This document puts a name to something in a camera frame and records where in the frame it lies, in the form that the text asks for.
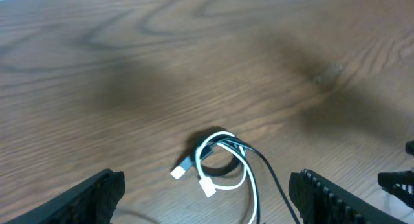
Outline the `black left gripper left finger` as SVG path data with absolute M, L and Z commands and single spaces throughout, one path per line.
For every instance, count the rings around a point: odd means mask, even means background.
M 6 224 L 109 224 L 124 194 L 124 173 L 104 169 Z

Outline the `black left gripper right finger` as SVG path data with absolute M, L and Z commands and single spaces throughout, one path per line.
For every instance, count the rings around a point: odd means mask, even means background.
M 304 223 L 401 223 L 312 170 L 291 173 L 289 197 Z

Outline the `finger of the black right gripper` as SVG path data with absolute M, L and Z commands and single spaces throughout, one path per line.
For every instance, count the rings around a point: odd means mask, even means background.
M 409 155 L 414 155 L 414 141 L 408 141 L 405 145 L 405 151 Z
M 383 190 L 397 197 L 408 207 L 414 208 L 413 202 L 413 171 L 381 172 L 378 174 L 378 184 Z

